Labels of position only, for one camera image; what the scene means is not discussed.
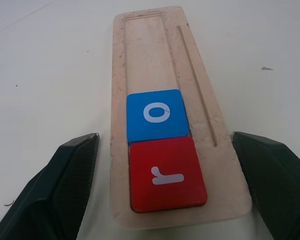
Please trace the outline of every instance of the blue tile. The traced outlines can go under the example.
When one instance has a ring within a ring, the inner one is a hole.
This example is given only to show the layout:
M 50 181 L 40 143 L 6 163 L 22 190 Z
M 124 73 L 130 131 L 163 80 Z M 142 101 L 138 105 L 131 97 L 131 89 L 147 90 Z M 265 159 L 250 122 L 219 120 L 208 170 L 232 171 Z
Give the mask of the blue tile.
M 173 89 L 128 95 L 126 128 L 130 144 L 187 136 L 189 128 L 181 92 Z

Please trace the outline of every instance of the red tile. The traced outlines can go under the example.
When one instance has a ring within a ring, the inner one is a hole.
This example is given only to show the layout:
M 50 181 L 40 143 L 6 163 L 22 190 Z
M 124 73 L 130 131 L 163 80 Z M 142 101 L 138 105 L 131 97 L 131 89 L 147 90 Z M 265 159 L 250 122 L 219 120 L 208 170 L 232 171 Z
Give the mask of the red tile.
M 207 191 L 191 137 L 138 142 L 130 147 L 131 205 L 135 212 L 203 205 Z

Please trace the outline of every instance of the square tile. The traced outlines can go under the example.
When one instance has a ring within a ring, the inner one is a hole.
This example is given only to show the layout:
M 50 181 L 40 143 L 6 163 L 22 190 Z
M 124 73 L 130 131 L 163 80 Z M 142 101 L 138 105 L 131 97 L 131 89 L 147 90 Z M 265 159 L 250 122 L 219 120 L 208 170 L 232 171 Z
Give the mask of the square tile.
M 177 89 L 128 95 L 126 124 L 130 144 L 189 133 L 184 102 Z
M 137 213 L 203 205 L 207 191 L 191 137 L 134 143 L 130 196 Z

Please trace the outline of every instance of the white table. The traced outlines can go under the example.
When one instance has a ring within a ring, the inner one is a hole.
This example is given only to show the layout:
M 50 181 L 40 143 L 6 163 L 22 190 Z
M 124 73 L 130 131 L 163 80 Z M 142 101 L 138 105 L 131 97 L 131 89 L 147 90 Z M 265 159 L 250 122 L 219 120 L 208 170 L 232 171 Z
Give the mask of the white table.
M 113 19 L 171 5 L 184 9 L 229 131 L 283 142 L 300 157 L 300 1 L 0 0 L 0 220 L 9 209 L 4 204 L 17 198 L 59 145 L 99 132 L 79 240 L 272 239 L 256 210 L 224 222 L 158 230 L 121 229 L 112 220 Z

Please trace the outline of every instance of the wooden tray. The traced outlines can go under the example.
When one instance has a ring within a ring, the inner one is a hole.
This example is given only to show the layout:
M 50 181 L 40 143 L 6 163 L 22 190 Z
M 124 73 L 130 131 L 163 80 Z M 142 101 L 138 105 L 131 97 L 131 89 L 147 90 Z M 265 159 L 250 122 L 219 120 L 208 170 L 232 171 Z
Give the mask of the wooden tray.
M 113 24 L 110 200 L 128 228 L 162 228 L 235 218 L 252 207 L 246 179 L 181 7 L 123 13 Z M 128 94 L 179 89 L 208 193 L 205 205 L 151 213 L 130 207 Z

